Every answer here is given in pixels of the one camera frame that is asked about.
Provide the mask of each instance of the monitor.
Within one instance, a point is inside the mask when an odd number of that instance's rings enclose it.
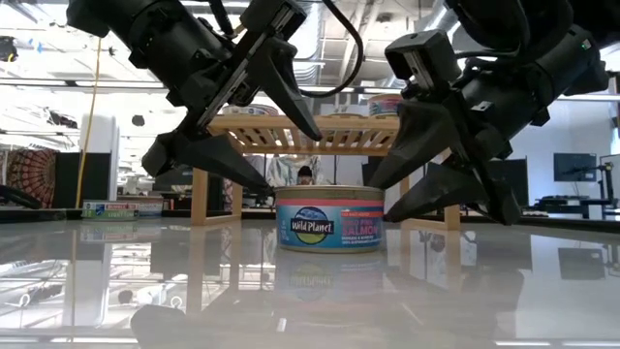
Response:
[[[553,154],[553,180],[568,182],[597,181],[597,154]]]

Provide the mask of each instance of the desk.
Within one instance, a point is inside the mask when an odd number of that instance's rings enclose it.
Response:
[[[577,202],[578,205],[569,205],[569,202]],[[546,211],[547,213],[580,214],[581,218],[590,219],[590,206],[600,206],[603,212],[603,219],[605,219],[607,215],[605,207],[613,204],[613,201],[607,199],[546,198],[538,199],[536,209]]]

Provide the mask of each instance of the blue can label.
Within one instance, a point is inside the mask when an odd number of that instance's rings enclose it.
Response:
[[[373,247],[381,241],[383,215],[380,201],[279,200],[276,209],[278,237],[285,246]]]

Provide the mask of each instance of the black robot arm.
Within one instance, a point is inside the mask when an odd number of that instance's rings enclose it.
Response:
[[[225,103],[248,105],[262,89],[303,133],[321,139],[295,81],[296,48],[287,43],[306,14],[295,0],[254,0],[240,17],[246,32],[234,44],[221,0],[209,4],[224,35],[178,0],[72,0],[67,18],[99,37],[113,31],[131,50],[130,61],[169,89],[173,105],[187,108],[179,126],[159,135],[142,158],[150,175],[186,164],[268,191],[228,135],[212,136],[206,126]]]
[[[389,188],[449,148],[451,156],[429,165],[427,176],[387,219],[461,204],[509,225],[520,209],[512,189],[492,179],[486,163],[506,159],[510,139],[525,126],[543,126],[547,107],[561,94],[608,88],[597,39],[608,45],[617,38],[620,6],[603,1],[599,6],[608,8],[596,8],[590,2],[594,12],[611,14],[601,24],[575,17],[567,0],[446,0],[446,5],[488,50],[456,53],[442,30],[406,35],[386,48],[394,74],[408,86],[402,91],[400,130],[371,185]],[[458,58],[469,58],[464,72]]]

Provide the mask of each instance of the person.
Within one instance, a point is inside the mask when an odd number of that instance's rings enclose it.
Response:
[[[308,166],[302,166],[297,173],[297,185],[312,185],[312,170]]]

